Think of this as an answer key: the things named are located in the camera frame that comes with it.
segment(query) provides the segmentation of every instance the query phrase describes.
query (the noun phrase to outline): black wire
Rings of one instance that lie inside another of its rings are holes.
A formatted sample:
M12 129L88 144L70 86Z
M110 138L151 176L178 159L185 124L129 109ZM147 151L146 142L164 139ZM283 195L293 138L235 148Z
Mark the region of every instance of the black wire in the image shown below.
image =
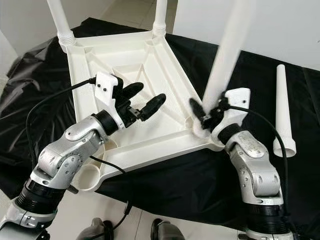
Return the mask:
M61 94L64 94L68 91L71 91L71 90L74 90L76 88L79 88L85 84L95 84L95 78L91 78L91 79L88 79L88 80L85 80L83 82L80 82L80 83L77 83L69 88L66 88L62 91L59 91L55 94L52 94L51 96L48 96L47 98L43 99L42 101L40 101L39 103L37 103L28 113L27 117L26 117L26 121L25 121L25 131L26 131L26 137L27 137L27 140L28 140L28 145L29 145L29 151L30 151L30 155L31 155L31 164L32 164L32 169L35 168L36 166L36 162L37 162L37 159L36 159L36 151L34 149L34 143L33 143L33 139L31 137L31 133L30 133L30 127L31 127L31 117L33 115L33 113L41 106L43 105L44 103L48 102L49 100L57 97L57 96L60 96Z
M262 116L260 113L257 113L253 110L247 109L247 108L243 108L243 107L238 107L238 106L228 106L229 109L234 109L234 110L239 110L239 111L243 111L243 112L247 112L247 113L251 113L254 114L256 116L258 116L259 118L263 119L272 129L272 131L275 134L275 137L278 139L279 143L280 143L280 147L281 147L281 152L282 152L282 159L283 159L283 163L284 163L284 190L283 190L283 199L284 199L284 212L286 214L289 213L289 204L288 204L288 191L289 191L289 185L288 185L288 160L287 160L287 154L286 154L286 148L284 145L284 142L282 141L281 136L279 135L278 131L276 130L276 128L273 126L273 124L266 119L264 116Z
M117 166L117 165L114 165L113 163L110 163L110 162L107 162L107 161L103 161L103 160L101 160L101 159L99 159L99 158L97 158L97 157L95 157L95 156L90 156L90 158L93 159L93 160L95 160L95 161L97 161L97 162L100 162L100 163L109 165L109 166L111 166L111 167L114 167L115 169L119 170L122 174L126 174L126 173L127 173L127 172L126 172L125 170L123 170L121 167L119 167L119 166ZM132 207L132 199L131 199L130 201L128 201L127 207L126 207L126 209L125 209L125 211L124 211L123 217L122 217L121 220L112 228L112 230L115 230L117 227L119 227L119 226L123 223L123 221L126 219L127 215L129 214L129 212L130 212L130 210L131 210L131 207ZM103 236L103 235L104 235L104 233L101 233L101 234L99 234L99 235L96 235L96 236L93 236L93 237L91 237L91 238L88 238L88 240L96 239L96 238L99 238L99 237L101 237L101 236Z
M118 169L120 172L122 172L123 174L126 173L125 170L123 170L121 167L117 166L117 165L114 165L113 163L110 163L110 162L107 162L107 161L103 161L95 156L90 156L91 159L97 161L97 162L100 162L100 163L103 163L103 164L106 164L106 165L109 165L111 167L114 167L115 169Z

